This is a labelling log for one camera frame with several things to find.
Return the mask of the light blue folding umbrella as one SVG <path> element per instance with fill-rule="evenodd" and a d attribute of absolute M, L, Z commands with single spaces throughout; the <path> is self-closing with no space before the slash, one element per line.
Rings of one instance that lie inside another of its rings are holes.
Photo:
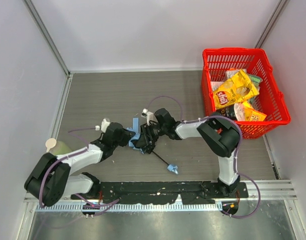
<path fill-rule="evenodd" d="M 128 145 L 134 150 L 140 151 L 142 154 L 153 154 L 155 157 L 157 157 L 160 161 L 162 161 L 167 166 L 167 170 L 169 172 L 178 175 L 179 174 L 178 166 L 176 164 L 167 162 L 160 155 L 158 155 L 154 150 L 152 152 L 143 152 L 141 149 L 137 147 L 137 140 L 140 137 L 140 126 L 141 125 L 139 124 L 139 118 L 134 117 L 132 120 L 132 127 L 128 127 L 127 130 L 134 132 L 135 135 L 131 138 Z"/>

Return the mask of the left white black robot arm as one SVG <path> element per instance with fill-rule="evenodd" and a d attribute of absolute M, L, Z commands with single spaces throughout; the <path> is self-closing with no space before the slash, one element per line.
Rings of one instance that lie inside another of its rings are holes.
<path fill-rule="evenodd" d="M 40 207 L 51 207 L 63 196 L 95 192 L 99 180 L 88 173 L 72 174 L 80 169 L 109 158 L 117 147 L 128 145 L 135 132 L 117 122 L 103 121 L 100 137 L 87 146 L 60 155 L 47 152 L 24 183 L 24 189 L 38 199 Z"/>

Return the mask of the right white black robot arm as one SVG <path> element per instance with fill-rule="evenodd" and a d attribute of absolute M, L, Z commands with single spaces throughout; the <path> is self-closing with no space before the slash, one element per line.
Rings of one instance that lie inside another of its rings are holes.
<path fill-rule="evenodd" d="M 218 157 L 219 191 L 226 197 L 237 191 L 240 182 L 237 154 L 242 133 L 233 120 L 214 112 L 204 118 L 179 121 L 175 120 L 165 108 L 153 114 L 156 120 L 152 120 L 151 115 L 147 109 L 143 110 L 142 116 L 146 118 L 146 123 L 140 126 L 139 138 L 131 141 L 135 148 L 150 154 L 161 136 L 177 141 L 202 138 Z"/>

